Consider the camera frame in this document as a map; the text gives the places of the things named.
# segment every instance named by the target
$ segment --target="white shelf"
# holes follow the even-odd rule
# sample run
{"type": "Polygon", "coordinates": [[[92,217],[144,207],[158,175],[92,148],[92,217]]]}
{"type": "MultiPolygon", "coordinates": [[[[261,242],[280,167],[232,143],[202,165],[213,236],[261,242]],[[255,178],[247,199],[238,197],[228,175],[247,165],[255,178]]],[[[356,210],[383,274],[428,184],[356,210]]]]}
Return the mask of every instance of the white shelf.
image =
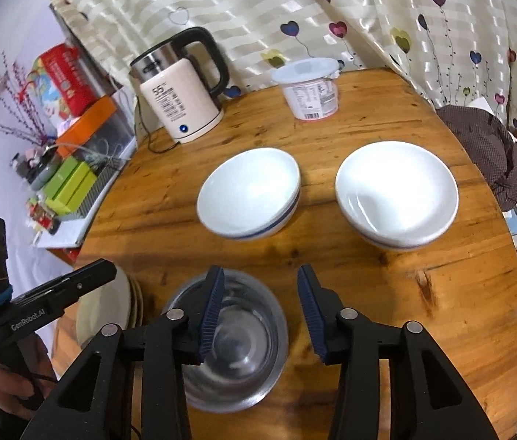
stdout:
{"type": "MultiPolygon", "coordinates": [[[[136,151],[136,137],[132,139],[132,141],[126,146],[122,154],[120,154],[120,158],[122,159],[130,159],[132,154],[136,151]]],[[[114,185],[114,182],[120,175],[122,169],[117,171],[108,183],[105,185],[104,190],[102,190],[99,197],[95,200],[92,208],[89,210],[87,216],[85,218],[80,218],[78,220],[67,220],[62,221],[61,226],[57,230],[57,233],[54,235],[50,235],[48,232],[41,232],[38,239],[35,240],[34,245],[37,248],[78,248],[83,243],[87,230],[91,226],[91,222],[95,218],[95,214],[98,212],[99,207],[102,205],[102,202],[106,198],[106,195],[114,185]]]]}

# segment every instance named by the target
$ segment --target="metal bowl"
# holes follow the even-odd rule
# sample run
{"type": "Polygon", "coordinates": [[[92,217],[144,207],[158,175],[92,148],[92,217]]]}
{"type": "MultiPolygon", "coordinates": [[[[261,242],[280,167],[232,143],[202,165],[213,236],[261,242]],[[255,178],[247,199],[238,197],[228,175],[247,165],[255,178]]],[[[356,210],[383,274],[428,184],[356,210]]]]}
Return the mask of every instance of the metal bowl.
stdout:
{"type": "MultiPolygon", "coordinates": [[[[183,366],[187,402],[224,414],[259,403],[274,387],[287,359],[287,322],[274,294],[246,273],[224,270],[225,289],[212,351],[201,366],[183,366]]],[[[164,312],[199,284],[205,274],[181,287],[164,312]]]]}

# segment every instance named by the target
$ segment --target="electric kettle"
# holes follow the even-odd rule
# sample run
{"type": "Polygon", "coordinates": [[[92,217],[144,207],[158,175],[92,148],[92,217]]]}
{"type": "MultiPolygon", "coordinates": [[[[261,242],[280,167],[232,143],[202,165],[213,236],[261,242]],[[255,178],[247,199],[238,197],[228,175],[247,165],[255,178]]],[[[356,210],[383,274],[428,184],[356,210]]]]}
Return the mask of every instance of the electric kettle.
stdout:
{"type": "Polygon", "coordinates": [[[175,142],[186,143],[213,129],[224,117],[218,95],[230,79],[228,66],[211,33],[196,26],[157,44],[130,63],[142,95],[175,142]],[[220,79],[211,88],[187,45],[200,42],[220,79]]]}

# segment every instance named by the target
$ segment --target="plaid fabric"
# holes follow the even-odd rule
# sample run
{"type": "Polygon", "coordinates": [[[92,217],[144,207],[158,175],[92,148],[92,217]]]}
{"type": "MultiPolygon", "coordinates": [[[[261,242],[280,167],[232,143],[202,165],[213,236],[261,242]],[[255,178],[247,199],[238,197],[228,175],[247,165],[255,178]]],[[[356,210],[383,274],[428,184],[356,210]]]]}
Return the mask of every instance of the plaid fabric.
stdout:
{"type": "Polygon", "coordinates": [[[501,210],[517,203],[517,143],[495,116],[482,109],[447,105],[436,111],[469,154],[501,210]]]}

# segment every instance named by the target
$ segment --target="pink heart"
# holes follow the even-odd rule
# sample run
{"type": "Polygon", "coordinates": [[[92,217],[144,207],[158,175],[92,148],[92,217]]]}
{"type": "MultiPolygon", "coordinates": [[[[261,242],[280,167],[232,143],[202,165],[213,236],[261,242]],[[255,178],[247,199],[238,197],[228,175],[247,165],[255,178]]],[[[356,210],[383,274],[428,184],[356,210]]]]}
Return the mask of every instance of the pink heart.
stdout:
{"type": "Polygon", "coordinates": [[[339,21],[338,23],[330,23],[328,28],[330,28],[332,34],[338,38],[344,38],[348,32],[348,26],[346,26],[346,23],[343,21],[339,21]]]}

